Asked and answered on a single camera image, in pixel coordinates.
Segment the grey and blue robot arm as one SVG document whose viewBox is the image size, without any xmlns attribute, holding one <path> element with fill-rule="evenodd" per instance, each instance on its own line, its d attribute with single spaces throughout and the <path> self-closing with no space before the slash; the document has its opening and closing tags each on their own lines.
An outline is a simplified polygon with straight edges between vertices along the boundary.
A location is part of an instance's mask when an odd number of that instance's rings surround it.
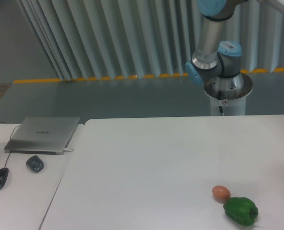
<svg viewBox="0 0 284 230">
<path fill-rule="evenodd" d="M 252 79 L 241 73 L 241 45 L 222 41 L 226 21 L 241 0 L 200 0 L 204 16 L 196 51 L 185 64 L 189 78 L 202 84 L 210 99 L 211 115 L 234 116 L 246 113 L 246 98 L 252 91 Z"/>
</svg>

